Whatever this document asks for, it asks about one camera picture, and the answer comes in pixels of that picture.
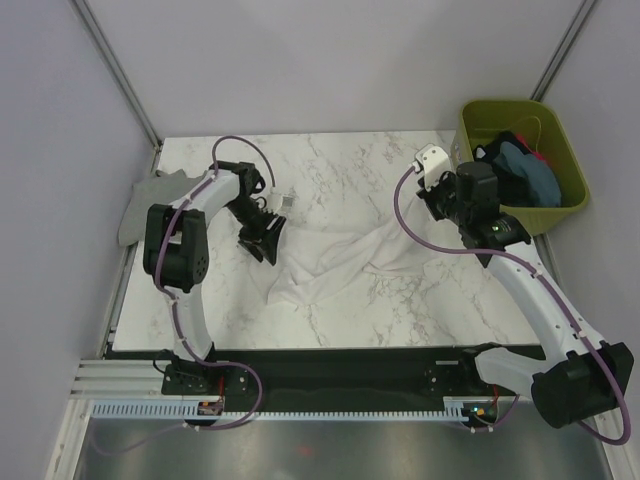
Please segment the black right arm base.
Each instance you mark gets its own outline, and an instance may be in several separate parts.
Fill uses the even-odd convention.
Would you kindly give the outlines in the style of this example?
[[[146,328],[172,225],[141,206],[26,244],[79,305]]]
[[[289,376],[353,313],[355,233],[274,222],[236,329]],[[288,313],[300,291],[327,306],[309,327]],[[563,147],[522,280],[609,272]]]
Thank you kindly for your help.
[[[490,397],[492,384],[482,381],[475,367],[475,351],[465,347],[429,348],[425,355],[424,377],[435,395]]]

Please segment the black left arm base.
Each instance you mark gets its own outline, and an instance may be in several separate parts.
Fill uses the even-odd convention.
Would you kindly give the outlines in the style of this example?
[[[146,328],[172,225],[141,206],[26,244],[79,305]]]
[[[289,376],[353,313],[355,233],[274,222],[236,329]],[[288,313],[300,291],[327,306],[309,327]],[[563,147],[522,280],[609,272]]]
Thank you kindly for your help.
[[[209,368],[193,360],[184,360],[167,349],[152,360],[162,376],[163,395],[207,396],[246,395],[252,383],[247,367]]]

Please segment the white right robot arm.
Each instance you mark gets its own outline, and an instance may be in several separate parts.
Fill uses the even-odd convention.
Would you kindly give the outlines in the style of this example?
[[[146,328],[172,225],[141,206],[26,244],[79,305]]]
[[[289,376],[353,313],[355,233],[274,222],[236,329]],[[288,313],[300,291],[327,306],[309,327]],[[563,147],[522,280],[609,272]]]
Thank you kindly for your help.
[[[541,360],[487,344],[472,349],[458,368],[467,392],[491,384],[531,399],[552,427],[618,409],[623,419],[619,444],[630,435],[624,401],[634,357],[622,342],[608,343],[571,305],[550,277],[531,236],[502,211],[498,179],[483,162],[466,162],[450,171],[426,169],[418,180],[418,197],[435,220],[454,223],[463,253],[474,255],[502,284],[528,321],[544,352]]]

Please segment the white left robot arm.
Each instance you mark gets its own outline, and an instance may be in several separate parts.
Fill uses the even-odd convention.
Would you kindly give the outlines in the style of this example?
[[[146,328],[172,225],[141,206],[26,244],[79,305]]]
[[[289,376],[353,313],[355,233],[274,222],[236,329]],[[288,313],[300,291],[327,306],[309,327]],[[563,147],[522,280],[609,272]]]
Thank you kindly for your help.
[[[219,382],[213,360],[214,340],[205,321],[202,283],[210,259],[208,226],[223,209],[241,225],[238,243],[257,261],[275,265],[286,219],[255,196],[265,180],[251,163],[212,166],[195,187],[170,204],[155,203],[147,211],[143,268],[165,296],[173,325],[173,353],[191,362],[185,382],[208,393]]]

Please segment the white t-shirt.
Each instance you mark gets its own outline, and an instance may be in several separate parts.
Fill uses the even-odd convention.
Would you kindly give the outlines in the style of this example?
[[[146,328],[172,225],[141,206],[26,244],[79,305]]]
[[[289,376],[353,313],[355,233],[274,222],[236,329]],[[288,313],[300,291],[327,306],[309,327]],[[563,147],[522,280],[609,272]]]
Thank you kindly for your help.
[[[410,238],[395,217],[367,233],[286,226],[276,264],[255,263],[249,275],[265,303],[307,306],[367,274],[418,276],[439,257]]]

